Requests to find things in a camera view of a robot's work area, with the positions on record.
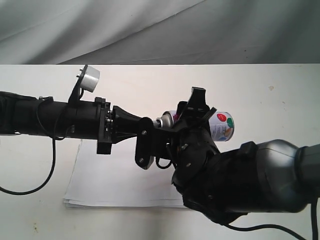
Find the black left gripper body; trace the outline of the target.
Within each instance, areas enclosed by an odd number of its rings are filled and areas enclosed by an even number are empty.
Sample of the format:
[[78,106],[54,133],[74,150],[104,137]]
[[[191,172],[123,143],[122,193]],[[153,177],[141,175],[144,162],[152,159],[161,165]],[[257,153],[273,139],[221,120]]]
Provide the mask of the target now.
[[96,97],[94,103],[99,112],[96,153],[110,155],[113,144],[137,136],[141,117],[117,105],[112,106],[110,102],[101,97]]

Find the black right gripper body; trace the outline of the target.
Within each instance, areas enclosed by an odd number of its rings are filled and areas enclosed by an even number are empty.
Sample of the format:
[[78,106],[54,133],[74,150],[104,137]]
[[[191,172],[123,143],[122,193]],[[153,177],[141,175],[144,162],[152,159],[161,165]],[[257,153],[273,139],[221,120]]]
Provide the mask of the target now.
[[178,131],[172,153],[176,164],[174,174],[205,175],[210,161],[219,153],[212,139],[209,123],[177,122],[173,129]]

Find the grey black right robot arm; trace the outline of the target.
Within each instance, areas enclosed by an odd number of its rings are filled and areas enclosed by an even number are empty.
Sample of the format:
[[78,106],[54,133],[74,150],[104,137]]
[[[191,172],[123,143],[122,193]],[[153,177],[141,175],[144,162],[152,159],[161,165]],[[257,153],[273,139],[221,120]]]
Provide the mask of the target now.
[[220,152],[210,133],[214,108],[204,88],[193,87],[177,107],[170,148],[172,184],[183,205],[226,225],[249,213],[298,213],[320,197],[320,147],[283,139],[249,141]]

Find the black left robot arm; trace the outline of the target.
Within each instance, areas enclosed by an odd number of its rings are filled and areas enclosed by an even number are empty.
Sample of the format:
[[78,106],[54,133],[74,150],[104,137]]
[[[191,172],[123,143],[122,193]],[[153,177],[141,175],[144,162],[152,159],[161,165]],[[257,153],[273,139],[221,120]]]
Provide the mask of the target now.
[[11,92],[0,93],[1,135],[47,136],[96,140],[99,155],[109,155],[112,145],[152,128],[152,121],[111,106],[104,98],[94,101],[55,101]]

